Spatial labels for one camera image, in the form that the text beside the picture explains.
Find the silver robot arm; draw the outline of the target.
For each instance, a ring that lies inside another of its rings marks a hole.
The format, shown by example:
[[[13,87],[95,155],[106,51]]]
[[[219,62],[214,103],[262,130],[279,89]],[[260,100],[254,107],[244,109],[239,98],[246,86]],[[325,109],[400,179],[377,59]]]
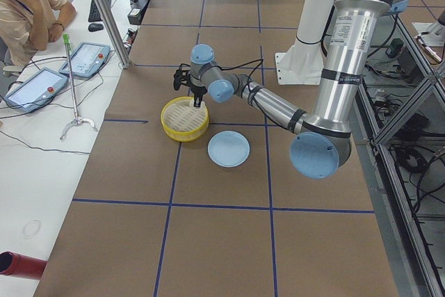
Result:
[[[275,61],[281,84],[315,85],[314,109],[306,112],[244,74],[224,71],[212,48],[195,45],[187,82],[195,103],[244,99],[269,120],[295,134],[294,168],[312,179],[333,175],[351,152],[348,116],[378,18],[397,14],[408,0],[305,0],[296,40]]]

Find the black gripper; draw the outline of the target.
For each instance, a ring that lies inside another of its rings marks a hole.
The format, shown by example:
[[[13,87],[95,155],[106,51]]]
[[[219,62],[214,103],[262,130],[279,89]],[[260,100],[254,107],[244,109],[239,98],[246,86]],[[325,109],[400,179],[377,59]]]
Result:
[[[201,107],[202,96],[207,94],[207,89],[205,86],[191,86],[191,92],[194,94],[193,97],[193,107]]]

